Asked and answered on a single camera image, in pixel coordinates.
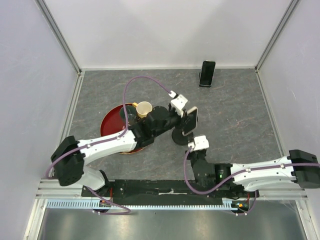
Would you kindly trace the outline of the blue-edged black phone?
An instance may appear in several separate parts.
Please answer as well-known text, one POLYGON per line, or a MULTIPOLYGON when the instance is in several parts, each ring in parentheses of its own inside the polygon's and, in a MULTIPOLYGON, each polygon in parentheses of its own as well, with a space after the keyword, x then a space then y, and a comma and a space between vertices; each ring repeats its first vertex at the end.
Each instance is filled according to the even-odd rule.
POLYGON ((215 72, 216 62, 205 60, 202 63, 201 71, 203 74, 213 73, 215 72))

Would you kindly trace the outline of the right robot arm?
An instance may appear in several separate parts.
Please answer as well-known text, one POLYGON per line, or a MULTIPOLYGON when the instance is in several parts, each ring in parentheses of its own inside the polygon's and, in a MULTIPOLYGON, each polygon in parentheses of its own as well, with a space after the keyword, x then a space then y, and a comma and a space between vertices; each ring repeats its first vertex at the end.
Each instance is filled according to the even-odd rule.
POLYGON ((258 163, 209 163, 206 149, 189 148, 183 163, 190 161, 195 182, 193 187, 184 177, 184 182, 195 194, 207 195, 217 190, 230 192, 235 197, 245 192, 253 193, 272 187, 289 188, 299 185, 303 189, 320 187, 320 164, 314 154, 302 150, 290 150, 288 156, 258 163))

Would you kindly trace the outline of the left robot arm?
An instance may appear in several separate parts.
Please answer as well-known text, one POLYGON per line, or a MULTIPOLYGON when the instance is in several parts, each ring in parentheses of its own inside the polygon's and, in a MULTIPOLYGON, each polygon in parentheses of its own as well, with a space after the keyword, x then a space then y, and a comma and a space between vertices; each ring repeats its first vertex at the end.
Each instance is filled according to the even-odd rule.
POLYGON ((88 140, 68 136, 51 156, 55 177, 62 187, 79 183, 91 188, 99 197, 104 197, 110 191, 107 176, 102 170, 89 168, 89 163, 105 156, 147 147, 156 137, 172 128, 187 136, 195 129, 197 121, 197 113, 184 110, 178 114, 173 107, 156 106, 128 130, 88 140))

